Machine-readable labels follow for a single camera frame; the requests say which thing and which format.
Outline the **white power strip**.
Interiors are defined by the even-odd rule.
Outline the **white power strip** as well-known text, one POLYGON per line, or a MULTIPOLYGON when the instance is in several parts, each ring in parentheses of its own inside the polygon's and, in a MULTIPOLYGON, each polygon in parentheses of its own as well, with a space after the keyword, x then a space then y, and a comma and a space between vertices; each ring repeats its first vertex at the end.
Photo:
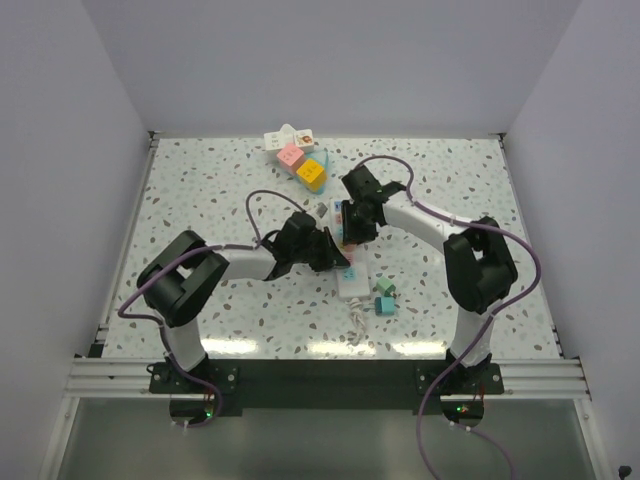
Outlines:
POLYGON ((335 271, 337 292, 340 299, 364 299, 371 295, 367 252, 363 245, 343 244, 342 201, 332 198, 329 204, 330 229, 340 252, 349 261, 349 266, 335 271))

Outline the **green charger plug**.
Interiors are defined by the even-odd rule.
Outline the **green charger plug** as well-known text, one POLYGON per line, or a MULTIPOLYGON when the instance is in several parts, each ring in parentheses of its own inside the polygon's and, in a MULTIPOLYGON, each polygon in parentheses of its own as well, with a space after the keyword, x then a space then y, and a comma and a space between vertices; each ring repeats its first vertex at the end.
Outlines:
POLYGON ((397 287, 395 283, 387 277, 380 277, 377 279, 376 290, 384 297, 395 298, 397 296, 397 287))

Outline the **teal blue charger plug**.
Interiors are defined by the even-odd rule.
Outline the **teal blue charger plug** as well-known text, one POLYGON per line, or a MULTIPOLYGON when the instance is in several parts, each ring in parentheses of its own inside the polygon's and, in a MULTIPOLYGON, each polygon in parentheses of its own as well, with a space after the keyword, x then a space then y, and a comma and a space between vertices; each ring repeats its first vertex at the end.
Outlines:
POLYGON ((378 296, 374 299, 374 311, 377 316, 392 316, 396 311, 395 298, 378 296))

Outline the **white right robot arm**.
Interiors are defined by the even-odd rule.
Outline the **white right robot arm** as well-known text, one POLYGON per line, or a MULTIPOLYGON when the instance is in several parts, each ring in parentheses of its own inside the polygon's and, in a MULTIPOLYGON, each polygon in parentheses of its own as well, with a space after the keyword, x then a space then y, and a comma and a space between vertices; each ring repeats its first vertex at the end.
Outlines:
POLYGON ((435 386, 459 393, 476 386, 491 361, 495 310, 518 279, 514 260, 497 222, 459 219, 419 204, 397 181, 381 184, 359 166, 342 177, 349 198, 341 204, 342 242, 369 243, 390 225, 437 249, 444 257, 449 295, 458 306, 456 329, 447 349, 447 367, 435 386))

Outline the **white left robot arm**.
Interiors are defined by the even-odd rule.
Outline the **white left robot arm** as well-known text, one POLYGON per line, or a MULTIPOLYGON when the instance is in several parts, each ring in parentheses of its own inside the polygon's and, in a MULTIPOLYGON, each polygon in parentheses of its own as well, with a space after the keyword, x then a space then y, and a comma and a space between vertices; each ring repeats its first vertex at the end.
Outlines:
POLYGON ((330 230, 301 211, 256 245, 208 246, 191 230, 179 234, 139 275, 137 294, 155 313, 171 378, 185 392, 213 389, 214 374, 201 344, 197 316, 227 280, 274 281, 303 264, 316 273, 346 269, 330 230))

